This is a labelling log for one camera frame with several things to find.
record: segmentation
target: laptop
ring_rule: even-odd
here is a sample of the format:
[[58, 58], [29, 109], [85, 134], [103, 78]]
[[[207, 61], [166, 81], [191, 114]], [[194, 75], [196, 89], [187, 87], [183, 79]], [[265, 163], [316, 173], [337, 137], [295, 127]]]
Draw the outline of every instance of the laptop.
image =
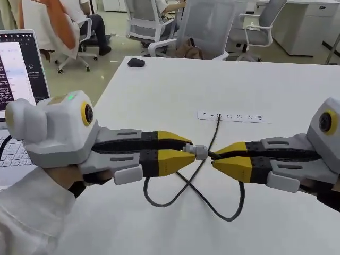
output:
[[[0, 30], [0, 143], [9, 136], [6, 105], [18, 98], [33, 105], [49, 98], [37, 40], [33, 30]], [[21, 141], [12, 139], [0, 159], [0, 190], [34, 168]]]

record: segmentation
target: laptop keyboard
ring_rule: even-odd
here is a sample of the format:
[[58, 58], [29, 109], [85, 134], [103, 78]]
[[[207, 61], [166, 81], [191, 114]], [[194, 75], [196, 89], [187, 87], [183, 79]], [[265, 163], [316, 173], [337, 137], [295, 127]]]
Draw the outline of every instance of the laptop keyboard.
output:
[[[6, 137], [0, 137], [0, 144]], [[12, 139], [2, 152], [0, 167], [32, 165], [21, 141]]]

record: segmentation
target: computer mouse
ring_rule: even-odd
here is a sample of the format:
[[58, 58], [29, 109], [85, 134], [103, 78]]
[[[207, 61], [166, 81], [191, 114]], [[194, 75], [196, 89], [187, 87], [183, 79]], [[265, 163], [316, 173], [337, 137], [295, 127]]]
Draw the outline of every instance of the computer mouse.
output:
[[138, 58], [132, 58], [128, 61], [127, 65], [129, 67], [143, 67], [145, 66], [145, 61]]

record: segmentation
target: power strip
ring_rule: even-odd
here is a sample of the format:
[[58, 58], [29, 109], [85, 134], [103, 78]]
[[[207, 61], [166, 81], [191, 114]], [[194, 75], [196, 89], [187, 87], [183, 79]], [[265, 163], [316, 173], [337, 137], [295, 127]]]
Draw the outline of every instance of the power strip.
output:
[[268, 118], [261, 114], [239, 113], [239, 112], [209, 112], [204, 110], [197, 111], [197, 118], [200, 120], [218, 120], [221, 115], [221, 121], [234, 122], [251, 122], [251, 123], [270, 123]]

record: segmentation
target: camera lens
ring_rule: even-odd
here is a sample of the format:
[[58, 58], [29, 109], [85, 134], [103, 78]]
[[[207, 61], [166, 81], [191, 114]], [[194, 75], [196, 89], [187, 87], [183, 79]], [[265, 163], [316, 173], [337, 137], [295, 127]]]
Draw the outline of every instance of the camera lens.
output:
[[85, 106], [85, 118], [89, 124], [94, 119], [94, 112], [92, 110], [92, 107], [88, 104]]
[[329, 113], [322, 113], [319, 119], [319, 127], [323, 133], [327, 133], [332, 126], [332, 117]]

